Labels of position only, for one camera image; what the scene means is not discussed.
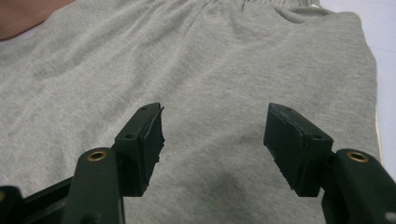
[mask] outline gray fabric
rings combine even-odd
[[[81,0],[0,46],[0,185],[27,196],[160,102],[166,139],[127,223],[324,223],[262,144],[287,105],[378,158],[375,59],[359,17],[311,1]]]

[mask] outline cloth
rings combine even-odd
[[[375,59],[351,12],[311,1],[81,0],[0,47],[0,185],[24,196],[111,147],[142,105],[166,140],[127,223],[324,223],[262,143],[269,103],[378,158]]]

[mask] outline black plastic part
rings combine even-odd
[[[396,184],[374,157],[341,149],[333,169],[349,211],[348,223],[396,223]]]
[[[295,110],[269,104],[264,144],[298,196],[318,196],[319,168],[332,155],[329,135]]]
[[[24,202],[18,188],[0,187],[0,224],[20,224],[25,213]]]
[[[116,152],[100,147],[83,153],[64,209],[63,224],[124,223]]]
[[[60,223],[66,205],[72,177],[24,199],[26,218],[24,223]]]
[[[140,107],[115,139],[123,196],[141,197],[163,148],[159,103]]]
[[[349,213],[343,198],[334,198],[326,192],[321,205],[327,224],[347,224]]]

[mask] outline screw hole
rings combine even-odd
[[[364,155],[362,153],[359,153],[359,152],[356,152],[356,151],[348,152],[347,156],[350,159],[352,159],[353,161],[358,161],[358,162],[367,162],[367,161],[369,161],[369,158],[366,155]]]
[[[88,156],[89,161],[99,161],[106,157],[107,153],[105,151],[95,151]]]

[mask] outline gray sweatpants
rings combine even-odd
[[[324,223],[263,146],[267,106],[292,107],[379,157],[375,59],[359,17],[311,1],[80,0],[0,46],[0,185],[24,196],[111,147],[159,102],[166,139],[127,223]]]

